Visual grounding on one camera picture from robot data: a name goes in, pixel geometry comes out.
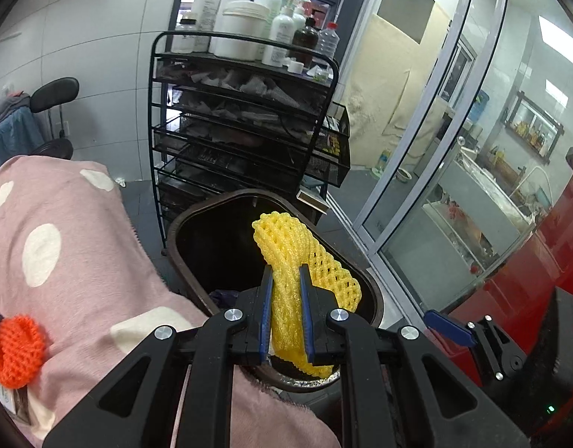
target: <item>metal screw cap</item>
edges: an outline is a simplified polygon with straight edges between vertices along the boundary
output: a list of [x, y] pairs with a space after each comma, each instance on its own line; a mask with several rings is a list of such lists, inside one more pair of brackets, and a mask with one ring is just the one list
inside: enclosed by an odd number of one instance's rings
[[172, 335], [172, 328], [168, 327], [166, 325], [163, 325], [162, 327], [158, 327], [154, 331], [154, 337], [156, 337], [158, 340], [166, 340], [171, 335]]
[[332, 317], [333, 320], [336, 320], [337, 322], [342, 322], [344, 320], [347, 320], [348, 312], [346, 310], [343, 310], [342, 308], [335, 308], [330, 312], [330, 316]]
[[229, 322], [234, 322], [243, 318], [243, 312], [238, 308], [231, 308], [225, 312], [225, 318]]
[[406, 327], [401, 328], [401, 335], [407, 340], [416, 340], [419, 338], [419, 330], [407, 325]]

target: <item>brown glass bottle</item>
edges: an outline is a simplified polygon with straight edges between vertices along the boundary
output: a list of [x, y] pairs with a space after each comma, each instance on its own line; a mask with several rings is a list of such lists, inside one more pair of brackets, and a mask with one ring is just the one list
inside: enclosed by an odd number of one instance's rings
[[[307, 17], [305, 20], [305, 27], [300, 28], [295, 32], [295, 36], [292, 39], [292, 44], [314, 50], [319, 38], [319, 33], [315, 28], [313, 28], [315, 23], [316, 21], [311, 16]], [[291, 50], [288, 56], [294, 57], [298, 62], [303, 62], [305, 67], [309, 67], [311, 65], [311, 60], [313, 59], [312, 55], [309, 55], [308, 53], [297, 52], [295, 50]]]

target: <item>faucet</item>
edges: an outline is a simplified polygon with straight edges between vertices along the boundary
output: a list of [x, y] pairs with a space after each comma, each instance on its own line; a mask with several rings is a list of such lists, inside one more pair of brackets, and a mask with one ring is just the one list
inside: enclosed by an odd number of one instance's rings
[[512, 194], [514, 194], [514, 192], [516, 192], [518, 189], [520, 189], [521, 185], [523, 185], [523, 183], [525, 183], [525, 181], [529, 178], [529, 176], [535, 171], [535, 170], [541, 170], [541, 172], [544, 174], [545, 176], [545, 180], [547, 181], [548, 184], [548, 190], [550, 191], [550, 203], [553, 202], [553, 198], [551, 196], [551, 185], [550, 185], [550, 178], [547, 176], [547, 173], [545, 173], [545, 170], [543, 168], [541, 168], [539, 165], [536, 165], [532, 168], [532, 170], [527, 173], [524, 177], [523, 180], [521, 180], [519, 182], [519, 184], [517, 185], [517, 187], [510, 193], [510, 195], [508, 197], [512, 197]]

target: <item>trash can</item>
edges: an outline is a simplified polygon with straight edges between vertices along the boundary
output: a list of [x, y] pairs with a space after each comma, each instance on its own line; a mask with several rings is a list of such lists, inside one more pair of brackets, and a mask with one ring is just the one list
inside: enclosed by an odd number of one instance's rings
[[[209, 293], [219, 289], [242, 292], [258, 287], [266, 261], [253, 238], [251, 224], [261, 214], [273, 211], [288, 212], [298, 218], [326, 251], [350, 271], [362, 294], [356, 313], [378, 327], [384, 302], [373, 278], [325, 242], [314, 225], [290, 203], [265, 190], [245, 189], [218, 195], [191, 206], [172, 222], [167, 249], [172, 265], [184, 280], [180, 293], [204, 313], [214, 315], [219, 308]], [[253, 368], [253, 373], [290, 392], [316, 391], [339, 379], [338, 370], [327, 379], [318, 379], [276, 357], [270, 362]]]

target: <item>glass display case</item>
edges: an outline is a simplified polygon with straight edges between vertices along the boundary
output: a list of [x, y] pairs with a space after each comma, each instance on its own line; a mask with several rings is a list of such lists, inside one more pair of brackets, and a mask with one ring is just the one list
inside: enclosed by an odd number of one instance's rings
[[506, 127], [545, 164], [550, 163], [558, 138], [564, 134], [562, 125], [522, 91], [516, 95]]

